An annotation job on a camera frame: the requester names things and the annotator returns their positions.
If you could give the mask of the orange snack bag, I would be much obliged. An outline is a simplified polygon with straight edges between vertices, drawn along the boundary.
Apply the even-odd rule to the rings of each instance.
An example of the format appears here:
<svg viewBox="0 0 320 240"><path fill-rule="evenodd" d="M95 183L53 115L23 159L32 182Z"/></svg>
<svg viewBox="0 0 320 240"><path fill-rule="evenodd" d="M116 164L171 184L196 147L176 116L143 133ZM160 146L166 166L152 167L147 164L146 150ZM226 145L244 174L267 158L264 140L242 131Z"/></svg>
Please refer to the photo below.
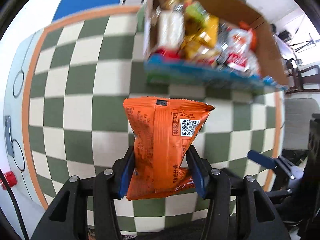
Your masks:
<svg viewBox="0 0 320 240"><path fill-rule="evenodd" d="M187 149L214 106L187 99L129 98L123 107L135 135L135 174L128 200L164 198L195 187L182 167Z"/></svg>

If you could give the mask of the yellow black snack bag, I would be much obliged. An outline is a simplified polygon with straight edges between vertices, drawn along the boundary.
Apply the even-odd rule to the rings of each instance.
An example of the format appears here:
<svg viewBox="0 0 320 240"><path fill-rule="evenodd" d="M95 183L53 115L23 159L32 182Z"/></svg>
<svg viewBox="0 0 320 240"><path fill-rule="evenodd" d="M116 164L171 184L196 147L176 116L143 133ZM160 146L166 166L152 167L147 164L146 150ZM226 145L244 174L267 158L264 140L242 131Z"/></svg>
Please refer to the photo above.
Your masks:
<svg viewBox="0 0 320 240"><path fill-rule="evenodd" d="M218 45L218 17L185 14L185 36L180 50L188 60L212 60L222 53Z"/></svg>

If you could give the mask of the dark wooden chair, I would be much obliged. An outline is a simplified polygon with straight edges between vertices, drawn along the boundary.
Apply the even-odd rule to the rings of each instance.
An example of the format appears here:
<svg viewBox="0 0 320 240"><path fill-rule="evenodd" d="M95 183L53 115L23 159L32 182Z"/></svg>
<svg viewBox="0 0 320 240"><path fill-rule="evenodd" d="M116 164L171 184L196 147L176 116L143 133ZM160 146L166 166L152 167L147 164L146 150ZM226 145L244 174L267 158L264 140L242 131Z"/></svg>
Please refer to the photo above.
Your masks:
<svg viewBox="0 0 320 240"><path fill-rule="evenodd" d="M287 77L291 77L293 85L286 91L286 95L295 93L319 93L319 88L305 88L305 85L319 85L319 65L313 65L306 67L303 70L299 70L298 67L294 67L292 64L294 59L286 60ZM315 70L317 73L313 75L302 76L302 74Z"/></svg>

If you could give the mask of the white red chicken feet packet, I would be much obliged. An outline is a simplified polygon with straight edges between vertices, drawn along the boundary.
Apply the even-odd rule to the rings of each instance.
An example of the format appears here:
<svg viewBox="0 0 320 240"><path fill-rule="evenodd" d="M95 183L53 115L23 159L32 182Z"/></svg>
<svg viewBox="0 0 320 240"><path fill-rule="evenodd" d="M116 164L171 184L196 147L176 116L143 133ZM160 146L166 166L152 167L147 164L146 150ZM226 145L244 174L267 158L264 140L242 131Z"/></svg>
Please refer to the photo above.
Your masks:
<svg viewBox="0 0 320 240"><path fill-rule="evenodd" d="M221 57L223 64L243 76L259 76L259 63L254 53L257 36L252 28L227 30L226 48Z"/></svg>

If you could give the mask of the red cola can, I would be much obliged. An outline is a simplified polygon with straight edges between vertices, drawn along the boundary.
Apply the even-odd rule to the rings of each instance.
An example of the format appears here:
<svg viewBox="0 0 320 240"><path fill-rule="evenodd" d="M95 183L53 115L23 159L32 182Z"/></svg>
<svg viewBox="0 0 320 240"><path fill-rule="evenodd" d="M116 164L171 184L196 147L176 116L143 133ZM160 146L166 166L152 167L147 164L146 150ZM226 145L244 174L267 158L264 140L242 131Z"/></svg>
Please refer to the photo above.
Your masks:
<svg viewBox="0 0 320 240"><path fill-rule="evenodd" d="M13 187L18 184L18 181L17 181L17 178L16 178L14 172L12 172L12 171L5 172L3 174L3 176L6 179L9 187Z"/></svg>

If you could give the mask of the blue smartphone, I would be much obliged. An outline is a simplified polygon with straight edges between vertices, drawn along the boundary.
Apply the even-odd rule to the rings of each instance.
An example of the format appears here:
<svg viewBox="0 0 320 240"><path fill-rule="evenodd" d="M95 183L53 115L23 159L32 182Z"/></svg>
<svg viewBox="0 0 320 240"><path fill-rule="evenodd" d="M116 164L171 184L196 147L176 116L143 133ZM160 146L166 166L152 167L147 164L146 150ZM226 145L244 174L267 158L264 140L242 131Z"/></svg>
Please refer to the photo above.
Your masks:
<svg viewBox="0 0 320 240"><path fill-rule="evenodd" d="M5 129L5 143L7 147L8 155L14 157L14 150L12 146L12 137L11 137L11 118L9 115L4 116L4 129Z"/></svg>

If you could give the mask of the cardboard milk box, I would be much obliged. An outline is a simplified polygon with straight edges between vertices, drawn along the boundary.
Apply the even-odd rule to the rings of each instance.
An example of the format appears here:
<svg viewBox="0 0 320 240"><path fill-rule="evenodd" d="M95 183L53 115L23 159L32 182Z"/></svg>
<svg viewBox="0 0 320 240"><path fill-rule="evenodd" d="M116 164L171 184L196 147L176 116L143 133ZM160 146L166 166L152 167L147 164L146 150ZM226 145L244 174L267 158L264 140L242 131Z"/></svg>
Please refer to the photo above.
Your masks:
<svg viewBox="0 0 320 240"><path fill-rule="evenodd" d="M288 87L270 25L241 0L146 0L144 30L150 83Z"/></svg>

